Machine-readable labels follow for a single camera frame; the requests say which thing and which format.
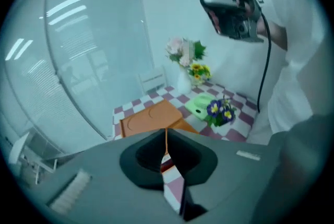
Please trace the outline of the person's right hand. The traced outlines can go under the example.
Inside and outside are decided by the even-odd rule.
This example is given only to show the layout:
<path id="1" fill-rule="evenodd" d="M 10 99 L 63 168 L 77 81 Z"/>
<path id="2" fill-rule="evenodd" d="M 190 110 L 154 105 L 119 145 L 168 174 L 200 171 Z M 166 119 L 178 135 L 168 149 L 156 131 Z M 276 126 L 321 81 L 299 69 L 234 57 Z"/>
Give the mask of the person's right hand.
<path id="1" fill-rule="evenodd" d="M 236 0 L 236 4 L 245 11 L 246 17 L 253 15 L 253 0 Z"/>

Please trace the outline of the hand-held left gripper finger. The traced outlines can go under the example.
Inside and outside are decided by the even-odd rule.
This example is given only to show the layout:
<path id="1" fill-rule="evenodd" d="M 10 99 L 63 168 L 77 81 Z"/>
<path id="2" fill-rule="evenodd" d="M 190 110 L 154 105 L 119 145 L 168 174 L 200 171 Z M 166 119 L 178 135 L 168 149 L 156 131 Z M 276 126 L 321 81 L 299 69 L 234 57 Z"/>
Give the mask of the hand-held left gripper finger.
<path id="1" fill-rule="evenodd" d="M 92 147 L 28 192 L 51 223 L 166 223 L 165 131 Z"/>

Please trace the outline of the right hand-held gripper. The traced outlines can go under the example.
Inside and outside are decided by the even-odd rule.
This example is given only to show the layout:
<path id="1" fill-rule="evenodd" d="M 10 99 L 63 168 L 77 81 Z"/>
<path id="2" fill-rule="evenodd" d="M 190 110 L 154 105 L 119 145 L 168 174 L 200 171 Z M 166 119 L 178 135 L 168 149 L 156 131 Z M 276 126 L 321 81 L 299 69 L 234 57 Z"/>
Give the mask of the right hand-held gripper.
<path id="1" fill-rule="evenodd" d="M 217 34 L 234 40 L 261 43 L 257 34 L 257 21 L 261 17 L 263 0 L 253 0 L 253 15 L 245 16 L 236 0 L 199 0 Z"/>

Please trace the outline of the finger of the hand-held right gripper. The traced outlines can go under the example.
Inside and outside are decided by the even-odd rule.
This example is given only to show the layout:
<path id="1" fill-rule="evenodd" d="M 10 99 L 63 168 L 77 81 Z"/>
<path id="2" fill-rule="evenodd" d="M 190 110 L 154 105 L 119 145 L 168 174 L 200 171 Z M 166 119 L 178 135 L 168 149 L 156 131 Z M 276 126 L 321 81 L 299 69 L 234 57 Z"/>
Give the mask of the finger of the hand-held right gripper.
<path id="1" fill-rule="evenodd" d="M 279 221 L 284 140 L 285 134 L 278 133 L 264 146 L 169 130 L 169 153 L 185 172 L 180 210 L 166 220 Z"/>

